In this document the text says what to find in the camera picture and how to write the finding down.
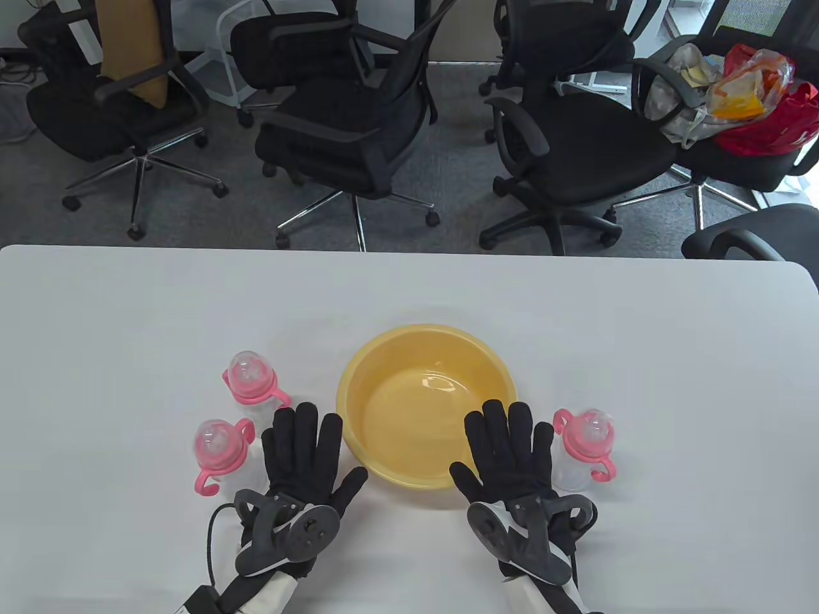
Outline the person's left hand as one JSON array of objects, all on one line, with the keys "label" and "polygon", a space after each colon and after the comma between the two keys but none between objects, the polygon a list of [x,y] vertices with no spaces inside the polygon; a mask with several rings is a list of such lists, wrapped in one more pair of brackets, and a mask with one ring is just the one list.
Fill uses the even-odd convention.
[{"label": "person's left hand", "polygon": [[304,504],[328,505],[344,516],[369,473],[355,467],[336,485],[342,434],[342,418],[336,413],[319,417],[313,403],[277,409],[261,438],[269,479],[266,495],[283,494]]}]

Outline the person's right hand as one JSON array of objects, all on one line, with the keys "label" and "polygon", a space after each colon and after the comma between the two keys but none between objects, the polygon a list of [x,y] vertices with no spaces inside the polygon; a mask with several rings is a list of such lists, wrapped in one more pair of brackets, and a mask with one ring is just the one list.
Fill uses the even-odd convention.
[{"label": "person's right hand", "polygon": [[551,482],[555,429],[550,422],[534,423],[527,404],[504,407],[500,400],[487,400],[463,424],[476,470],[454,462],[450,475],[469,503],[557,497]]}]

